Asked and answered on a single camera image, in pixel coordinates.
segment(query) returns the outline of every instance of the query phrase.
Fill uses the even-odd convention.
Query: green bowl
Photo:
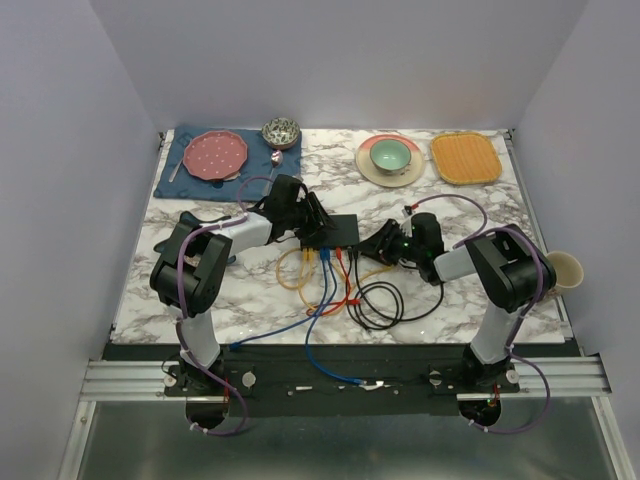
[[[397,175],[411,162],[411,151],[398,140],[380,140],[369,152],[371,161],[378,170],[386,175]]]

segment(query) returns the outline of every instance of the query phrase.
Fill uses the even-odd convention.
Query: black cable
[[[171,355],[169,355],[167,358],[165,358],[162,363],[160,364],[160,370],[163,371],[163,373],[165,373],[166,375],[169,375],[170,377],[173,377],[174,380],[178,380],[178,377],[176,377],[173,373],[171,373],[170,370],[165,370],[164,369],[164,365],[165,363],[167,363],[169,360],[174,359],[174,358],[179,358],[180,357],[180,353],[172,353]]]
[[[365,330],[388,330],[401,322],[413,322],[415,320],[420,320],[422,318],[427,317],[431,313],[433,313],[442,304],[444,300],[444,284],[440,284],[440,298],[438,299],[438,301],[433,307],[431,307],[427,312],[423,314],[416,315],[414,317],[405,318],[404,317],[404,310],[405,310],[404,297],[402,296],[402,293],[400,292],[398,287],[386,281],[372,282],[363,287],[360,284],[360,277],[358,274],[357,252],[355,253],[355,256],[353,256],[353,258],[350,252],[349,260],[351,262],[349,265],[349,269],[351,269],[351,265],[354,265],[354,268],[355,268],[355,280],[356,280],[356,287],[357,287],[356,294],[353,300],[364,301],[364,303],[378,317],[389,321],[389,323],[381,324],[372,320],[370,316],[364,313],[361,302],[355,302],[355,304],[347,303],[347,312],[349,313],[349,316],[354,322],[356,322],[358,325],[363,327]],[[371,293],[374,290],[383,290],[391,294],[395,303],[395,312],[393,315],[387,315],[372,305],[372,303],[367,298],[367,294]]]

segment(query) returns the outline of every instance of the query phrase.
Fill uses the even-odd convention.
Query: marble countertop
[[[415,183],[397,189],[374,185],[362,177],[354,160],[355,149],[371,135],[398,133],[413,140],[430,156],[431,139],[441,131],[433,130],[303,130],[302,177],[316,192],[329,213],[356,213],[360,237],[377,231],[388,218],[402,219],[402,207],[438,193],[460,193],[479,202],[489,214],[489,227],[518,224],[529,236],[531,223],[527,215],[516,175],[504,138],[500,132],[487,135],[502,162],[503,173],[492,185],[457,187],[445,183],[427,162],[423,176]],[[164,167],[173,132],[168,132],[157,182]],[[214,219],[238,213],[233,203],[191,200],[166,200],[151,197],[123,298],[116,318],[112,340],[115,343],[177,343],[173,318],[149,287],[149,275],[157,260],[153,246],[169,237],[180,212],[190,210],[197,217]],[[442,226],[445,248],[475,231],[482,218],[473,205],[445,198],[427,202],[420,211],[435,213]],[[274,273],[277,259],[296,247],[291,239],[280,244],[249,249],[227,267],[220,294],[213,307],[217,339],[230,343],[247,336],[284,327],[304,318],[306,310],[295,291],[282,288]],[[283,262],[283,274],[293,281],[297,277],[300,255],[292,254]],[[360,260],[360,275],[378,268],[368,259]],[[403,293],[407,315],[424,312],[439,296],[439,289],[420,280],[417,273],[402,268],[381,274],[377,279],[393,282]],[[318,301],[322,294],[322,269],[316,268],[305,294]],[[381,294],[374,300],[384,307],[389,298]],[[475,335],[487,305],[487,297],[477,276],[446,284],[442,305],[429,317],[400,324],[388,331],[367,332],[355,324],[346,311],[322,317],[314,327],[314,343],[464,343]],[[527,317],[516,338],[518,342],[563,342],[561,316],[555,302],[538,305]],[[306,328],[300,326],[261,343],[303,343]]]

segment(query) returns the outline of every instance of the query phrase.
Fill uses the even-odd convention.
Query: blue placemat
[[[249,147],[247,161],[240,169],[240,176],[230,182],[207,182],[192,177],[184,165],[180,166],[173,182],[169,182],[171,172],[184,156],[184,149],[189,142],[211,130],[229,130],[240,135]],[[301,139],[293,147],[282,152],[284,161],[273,171],[272,178],[285,175],[300,176]],[[235,130],[230,128],[206,128],[183,125],[175,129],[173,142],[169,148],[167,163],[160,175],[158,186],[153,192],[156,198],[185,198],[191,200],[211,200],[215,202],[235,202],[238,188],[250,177],[256,175],[271,176],[271,154],[273,149],[265,143],[260,130]],[[242,200],[256,202],[264,195],[265,182],[255,181],[248,184],[242,192]]]

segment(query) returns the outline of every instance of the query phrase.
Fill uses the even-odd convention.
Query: paper cup
[[[556,271],[556,286],[547,295],[547,298],[555,298],[578,287],[584,280],[584,270],[576,257],[567,252],[550,252],[547,260]]]

